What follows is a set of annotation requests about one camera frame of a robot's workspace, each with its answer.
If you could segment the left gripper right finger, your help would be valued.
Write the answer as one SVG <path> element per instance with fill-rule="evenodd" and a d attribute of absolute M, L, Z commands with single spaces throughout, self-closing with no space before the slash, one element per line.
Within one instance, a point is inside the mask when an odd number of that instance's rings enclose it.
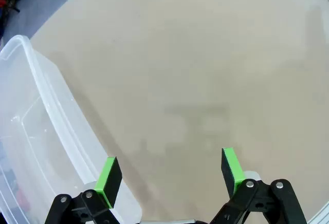
<path fill-rule="evenodd" d="M 262 213 L 268 223 L 307 223 L 288 180 L 265 184 L 253 171 L 247 177 L 231 147 L 222 149 L 221 170 L 229 201 L 211 223 L 244 223 L 252 212 Z"/>

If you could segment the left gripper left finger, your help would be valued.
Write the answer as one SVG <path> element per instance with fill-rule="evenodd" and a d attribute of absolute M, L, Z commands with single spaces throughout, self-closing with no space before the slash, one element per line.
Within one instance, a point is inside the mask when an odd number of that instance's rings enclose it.
<path fill-rule="evenodd" d="M 46 223 L 119 223 L 111 212 L 116 203 L 122 172 L 116 157 L 108 157 L 93 189 L 76 197 L 57 195 L 46 217 Z"/>

